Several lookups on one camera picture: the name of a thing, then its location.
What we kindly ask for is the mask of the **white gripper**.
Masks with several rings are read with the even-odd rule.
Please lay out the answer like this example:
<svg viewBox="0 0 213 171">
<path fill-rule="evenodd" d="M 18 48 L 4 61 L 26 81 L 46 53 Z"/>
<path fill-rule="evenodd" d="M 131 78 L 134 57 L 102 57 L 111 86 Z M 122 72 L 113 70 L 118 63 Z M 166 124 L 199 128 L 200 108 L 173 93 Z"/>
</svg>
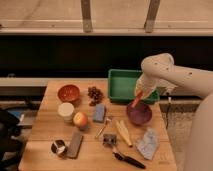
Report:
<svg viewBox="0 0 213 171">
<path fill-rule="evenodd" d="M 155 78 L 149 77 L 146 74 L 142 74 L 136 81 L 135 86 L 135 96 L 142 93 L 141 99 L 144 100 L 149 98 L 153 91 L 156 89 L 157 80 Z"/>
</svg>

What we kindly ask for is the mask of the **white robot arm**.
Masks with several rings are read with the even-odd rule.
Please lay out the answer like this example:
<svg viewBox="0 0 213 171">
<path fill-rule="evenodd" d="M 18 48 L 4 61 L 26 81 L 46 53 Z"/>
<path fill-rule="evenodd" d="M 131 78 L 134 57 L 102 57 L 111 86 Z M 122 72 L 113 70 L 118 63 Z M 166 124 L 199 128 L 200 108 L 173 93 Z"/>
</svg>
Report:
<svg viewBox="0 0 213 171">
<path fill-rule="evenodd" d="M 141 69 L 135 95 L 148 97 L 163 79 L 203 99 L 193 119 L 183 171 L 213 171 L 213 71 L 176 66 L 169 53 L 144 58 Z"/>
</svg>

